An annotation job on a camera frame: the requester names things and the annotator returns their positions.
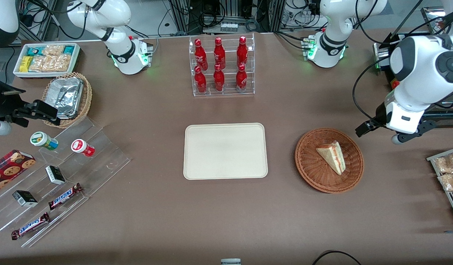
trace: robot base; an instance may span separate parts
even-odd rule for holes
[[[331,68],[337,65],[337,62],[342,59],[346,47],[343,48],[340,55],[337,54],[331,56],[326,50],[323,49],[323,47],[321,47],[319,43],[321,35],[323,35],[323,32],[318,32],[315,35],[310,35],[308,39],[302,41],[302,47],[307,49],[303,51],[303,57],[305,60],[314,62],[319,67]]]
[[[146,67],[151,66],[153,47],[148,47],[145,42],[140,40],[132,40],[132,42],[135,44],[135,52],[126,63],[117,62],[112,56],[115,66],[123,74],[136,74]]]

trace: snickers bar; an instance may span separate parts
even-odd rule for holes
[[[69,200],[72,196],[74,196],[76,193],[82,191],[83,188],[81,185],[78,183],[74,186],[72,186],[68,191],[60,195],[58,198],[54,199],[52,202],[49,202],[48,204],[50,205],[50,211],[55,209],[56,207],[60,206],[63,204],[65,201]]]
[[[22,237],[25,233],[37,228],[43,223],[49,223],[50,222],[50,216],[48,213],[44,213],[40,218],[36,219],[35,221],[29,223],[28,225],[20,228],[19,230],[14,230],[12,231],[12,240],[17,240],[20,237]]]

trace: aluminum foil container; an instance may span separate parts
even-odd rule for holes
[[[58,118],[74,119],[78,115],[84,81],[77,77],[51,82],[45,102],[58,109]]]

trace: sandwich slice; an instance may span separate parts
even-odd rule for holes
[[[330,144],[320,145],[316,148],[316,151],[338,175],[346,170],[346,163],[339,142],[334,141]]]

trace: plastic tray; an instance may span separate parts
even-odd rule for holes
[[[262,124],[191,125],[185,130],[186,179],[243,179],[266,175]]]
[[[74,46],[74,50],[73,50],[73,53],[71,55],[71,61],[70,61],[70,65],[68,67],[68,70],[66,72],[44,72],[44,73],[40,73],[40,72],[20,72],[19,71],[19,67],[20,67],[20,64],[22,62],[22,58],[26,55],[26,53],[28,51],[28,48],[29,47],[36,47],[38,45],[41,45],[41,46],[46,46],[46,45]],[[73,72],[75,64],[76,64],[76,62],[78,60],[79,51],[80,51],[79,45],[74,43],[74,42],[55,42],[55,43],[45,42],[45,43],[25,44],[22,47],[21,53],[19,55],[19,59],[17,59],[17,62],[15,64],[13,73],[14,73],[14,75],[16,77],[20,77],[20,78],[23,78],[23,79],[26,79],[26,78],[52,78],[52,77],[59,77],[60,75],[63,75],[63,74],[70,74],[71,72]]]
[[[449,151],[445,151],[440,154],[437,154],[435,156],[430,156],[430,157],[426,158],[427,161],[431,162],[431,165],[433,166],[435,173],[437,174],[438,177],[442,176],[445,173],[441,173],[439,171],[439,168],[435,164],[435,159],[440,158],[442,156],[447,156],[448,154],[451,154],[451,153],[453,153],[453,149],[451,149]],[[447,198],[449,198],[450,205],[452,206],[452,209],[453,209],[453,191],[445,191],[445,194],[447,195]]]

